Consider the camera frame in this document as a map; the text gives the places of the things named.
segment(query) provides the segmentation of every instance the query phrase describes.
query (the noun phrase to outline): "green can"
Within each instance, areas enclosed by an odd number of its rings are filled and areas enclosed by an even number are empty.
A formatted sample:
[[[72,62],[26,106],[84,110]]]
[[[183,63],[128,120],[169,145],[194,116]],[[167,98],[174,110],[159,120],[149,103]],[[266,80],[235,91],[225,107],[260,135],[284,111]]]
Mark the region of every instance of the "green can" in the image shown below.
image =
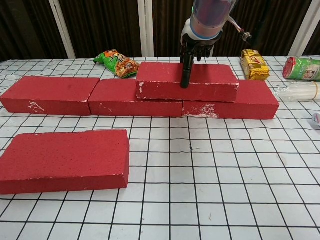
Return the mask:
[[[320,60],[290,57],[283,68],[285,79],[320,81]]]

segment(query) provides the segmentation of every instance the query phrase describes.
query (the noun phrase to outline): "small object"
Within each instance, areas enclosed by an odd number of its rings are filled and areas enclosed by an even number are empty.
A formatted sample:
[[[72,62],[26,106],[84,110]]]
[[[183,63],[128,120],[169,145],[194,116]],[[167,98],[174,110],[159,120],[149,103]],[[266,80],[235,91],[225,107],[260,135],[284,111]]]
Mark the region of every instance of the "small object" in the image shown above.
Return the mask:
[[[320,127],[320,112],[316,112],[312,115],[312,124]]]
[[[104,79],[95,87],[89,105],[91,113],[99,116],[181,117],[183,103],[138,99],[135,79]]]
[[[275,95],[287,102],[320,100],[320,84],[315,81],[291,82],[288,87],[279,87]]]
[[[248,80],[265,81],[269,77],[269,68],[256,50],[245,49],[241,52],[241,66]]]
[[[279,107],[263,81],[239,81],[235,102],[184,101],[183,115],[216,119],[273,119]]]
[[[88,99],[100,78],[24,76],[0,101],[10,113],[91,115]]]
[[[143,62],[136,76],[139,99],[234,102],[239,81],[230,66],[194,64],[188,88],[181,88],[181,63]]]
[[[289,57],[282,75],[285,79],[320,81],[320,60]]]
[[[104,64],[110,72],[120,78],[136,74],[139,68],[139,63],[118,53],[115,49],[99,54],[93,61]]]
[[[126,188],[125,129],[17,135],[0,158],[0,194]]]

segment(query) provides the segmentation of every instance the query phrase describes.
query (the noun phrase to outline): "red brick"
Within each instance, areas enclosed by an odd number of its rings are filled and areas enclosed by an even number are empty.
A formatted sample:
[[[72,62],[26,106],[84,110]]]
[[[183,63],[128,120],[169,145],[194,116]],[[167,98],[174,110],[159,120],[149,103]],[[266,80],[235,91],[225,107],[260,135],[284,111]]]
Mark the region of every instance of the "red brick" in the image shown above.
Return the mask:
[[[239,81],[234,103],[184,101],[183,115],[219,119],[273,119],[279,107],[265,82]]]
[[[138,99],[135,79],[105,79],[94,89],[89,105],[92,115],[99,116],[181,117],[183,103]]]
[[[139,99],[170,99],[208,102],[234,102],[238,80],[230,66],[194,64],[188,88],[181,88],[183,65],[180,63],[143,62],[138,70]]]
[[[90,115],[88,99],[99,78],[24,76],[0,101],[10,113]]]
[[[126,188],[127,131],[17,135],[0,158],[0,194]]]

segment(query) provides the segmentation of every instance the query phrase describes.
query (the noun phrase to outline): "snack bag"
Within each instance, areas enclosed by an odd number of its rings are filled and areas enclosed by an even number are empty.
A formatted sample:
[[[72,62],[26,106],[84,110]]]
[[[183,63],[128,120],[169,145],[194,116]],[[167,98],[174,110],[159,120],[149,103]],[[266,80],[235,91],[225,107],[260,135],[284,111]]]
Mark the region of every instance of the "snack bag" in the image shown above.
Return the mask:
[[[127,78],[136,74],[140,66],[139,63],[118,53],[115,49],[99,54],[93,61],[104,64],[110,72],[120,78]]]
[[[269,68],[256,50],[245,49],[242,51],[241,66],[248,80],[265,81],[269,77]]]

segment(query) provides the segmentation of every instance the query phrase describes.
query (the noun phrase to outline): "table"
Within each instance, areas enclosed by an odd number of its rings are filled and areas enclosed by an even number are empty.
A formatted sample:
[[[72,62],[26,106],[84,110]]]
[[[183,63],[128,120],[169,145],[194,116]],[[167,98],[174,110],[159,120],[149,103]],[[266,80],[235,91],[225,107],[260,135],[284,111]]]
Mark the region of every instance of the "table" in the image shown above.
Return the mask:
[[[272,90],[287,83],[287,59],[265,57]],[[244,79],[239,57],[200,63],[230,65]],[[0,92],[24,75],[114,78],[92,59],[9,60],[0,63]],[[0,195],[0,239],[319,240],[315,112],[314,100],[280,101],[273,120],[30,115],[1,106],[1,155],[21,133],[125,128],[130,176],[127,189]]]

